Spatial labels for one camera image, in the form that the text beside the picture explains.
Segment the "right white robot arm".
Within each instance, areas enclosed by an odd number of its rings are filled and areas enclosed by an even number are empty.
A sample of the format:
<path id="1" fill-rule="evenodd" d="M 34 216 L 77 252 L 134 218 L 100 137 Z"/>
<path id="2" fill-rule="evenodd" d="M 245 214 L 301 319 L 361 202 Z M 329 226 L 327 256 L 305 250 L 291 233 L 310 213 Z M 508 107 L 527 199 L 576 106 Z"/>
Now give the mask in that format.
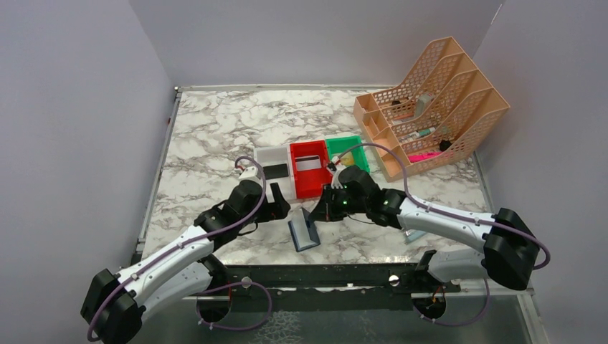
<path id="1" fill-rule="evenodd" d="M 539 244 L 517 213 L 460 211 L 380 187 L 368 172 L 350 166 L 338 174 L 340 186 L 323 186 L 311 221 L 342 221 L 363 214 L 373 224 L 413 229 L 464 244 L 455 251 L 431 251 L 421 270 L 438 283 L 489 279 L 511 290 L 528 287 Z"/>

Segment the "white plastic bin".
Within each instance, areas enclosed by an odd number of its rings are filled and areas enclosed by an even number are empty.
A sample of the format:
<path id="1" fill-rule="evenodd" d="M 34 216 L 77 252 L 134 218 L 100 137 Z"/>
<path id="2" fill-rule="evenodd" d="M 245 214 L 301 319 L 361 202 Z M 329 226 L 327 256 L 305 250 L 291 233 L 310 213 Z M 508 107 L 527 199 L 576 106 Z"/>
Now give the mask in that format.
<path id="1" fill-rule="evenodd" d="M 289 145 L 255 148 L 254 159 L 262 166 L 267 181 L 278 184 L 287 201 L 296 200 Z"/>

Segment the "navy blue card holder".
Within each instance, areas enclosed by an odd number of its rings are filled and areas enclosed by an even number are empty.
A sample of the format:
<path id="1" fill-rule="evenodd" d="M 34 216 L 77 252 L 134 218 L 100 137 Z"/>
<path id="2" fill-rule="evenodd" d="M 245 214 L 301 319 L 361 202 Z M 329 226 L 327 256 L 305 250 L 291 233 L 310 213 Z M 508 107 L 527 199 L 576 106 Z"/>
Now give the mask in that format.
<path id="1" fill-rule="evenodd" d="M 288 222 L 288 228 L 296 252 L 302 252 L 320 245 L 316 225 L 309 219 L 310 212 L 304 208 L 297 210 Z"/>

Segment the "red plastic bin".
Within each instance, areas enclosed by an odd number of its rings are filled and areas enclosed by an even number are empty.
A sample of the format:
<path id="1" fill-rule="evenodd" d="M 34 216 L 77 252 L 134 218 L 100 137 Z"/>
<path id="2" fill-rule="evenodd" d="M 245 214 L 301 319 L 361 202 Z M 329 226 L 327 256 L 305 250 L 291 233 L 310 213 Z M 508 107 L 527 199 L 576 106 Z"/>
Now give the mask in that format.
<path id="1" fill-rule="evenodd" d="M 331 173 L 326 168 L 329 163 L 324 140 L 291 143 L 290 162 L 297 199 L 319 197 L 323 186 L 331 182 Z"/>

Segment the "peach desk organizer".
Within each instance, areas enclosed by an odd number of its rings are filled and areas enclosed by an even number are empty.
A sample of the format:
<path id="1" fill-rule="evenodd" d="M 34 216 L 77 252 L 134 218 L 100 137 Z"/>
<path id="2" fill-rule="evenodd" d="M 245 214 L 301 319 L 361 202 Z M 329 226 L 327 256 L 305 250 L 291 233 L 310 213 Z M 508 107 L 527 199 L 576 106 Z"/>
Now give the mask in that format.
<path id="1" fill-rule="evenodd" d="M 424 113 L 414 118 L 417 98 L 434 94 Z M 363 136 L 378 144 L 374 154 L 388 181 L 413 176 L 469 158 L 510 105 L 453 37 L 431 41 L 403 81 L 395 87 L 355 99 L 353 116 Z M 400 143 L 406 134 L 435 127 L 428 136 Z M 440 156 L 411 163 L 408 155 L 440 151 Z"/>

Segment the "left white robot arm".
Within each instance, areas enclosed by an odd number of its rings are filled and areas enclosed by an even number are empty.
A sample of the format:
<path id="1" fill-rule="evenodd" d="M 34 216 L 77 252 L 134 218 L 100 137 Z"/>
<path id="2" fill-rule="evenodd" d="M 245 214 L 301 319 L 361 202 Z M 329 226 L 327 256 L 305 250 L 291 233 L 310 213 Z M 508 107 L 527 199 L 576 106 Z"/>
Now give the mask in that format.
<path id="1" fill-rule="evenodd" d="M 203 262 L 235 240 L 250 224 L 284 219 L 290 204 L 278 183 L 242 179 L 228 199 L 198 215 L 177 239 L 144 260 L 93 278 L 80 314 L 91 343 L 127 343 L 161 308 L 210 288 L 213 275 Z"/>

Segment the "green plastic bin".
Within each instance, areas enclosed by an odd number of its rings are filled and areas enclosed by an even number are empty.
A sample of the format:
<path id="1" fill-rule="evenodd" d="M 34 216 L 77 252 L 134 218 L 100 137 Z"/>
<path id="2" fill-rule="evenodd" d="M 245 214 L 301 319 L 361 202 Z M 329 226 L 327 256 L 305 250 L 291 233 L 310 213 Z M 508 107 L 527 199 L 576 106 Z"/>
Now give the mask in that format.
<path id="1" fill-rule="evenodd" d="M 330 159 L 344 153 L 348 148 L 362 143 L 358 135 L 344 136 L 338 138 L 326 138 L 326 148 Z M 362 147 L 350 150 L 342 158 L 344 166 L 358 166 L 361 170 L 370 171 L 369 162 Z"/>

